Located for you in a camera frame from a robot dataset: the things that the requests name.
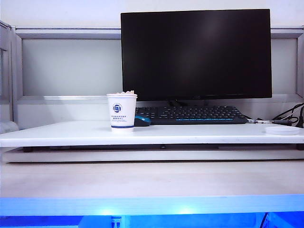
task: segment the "paper cup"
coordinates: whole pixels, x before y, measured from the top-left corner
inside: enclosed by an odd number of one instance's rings
[[[113,132],[131,132],[134,128],[136,94],[107,94],[111,129]]]

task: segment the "desk surface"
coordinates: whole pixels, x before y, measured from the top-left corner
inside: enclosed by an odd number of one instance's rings
[[[1,215],[304,210],[304,161],[2,164]]]
[[[111,132],[108,121],[73,121],[0,135],[1,147],[178,144],[178,143],[304,143],[298,135],[266,134],[276,124],[152,125],[132,133]]]

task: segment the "computer monitor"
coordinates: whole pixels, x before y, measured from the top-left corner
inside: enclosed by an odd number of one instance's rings
[[[122,13],[121,29],[139,101],[272,96],[268,9]]]

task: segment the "computer mouse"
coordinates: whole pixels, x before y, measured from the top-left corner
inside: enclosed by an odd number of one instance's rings
[[[134,119],[134,127],[147,127],[150,126],[151,124],[151,119],[147,116],[144,115],[135,115]]]

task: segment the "keyboard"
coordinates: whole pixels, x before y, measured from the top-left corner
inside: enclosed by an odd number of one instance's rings
[[[247,118],[234,106],[137,107],[135,114],[151,124],[245,124]]]

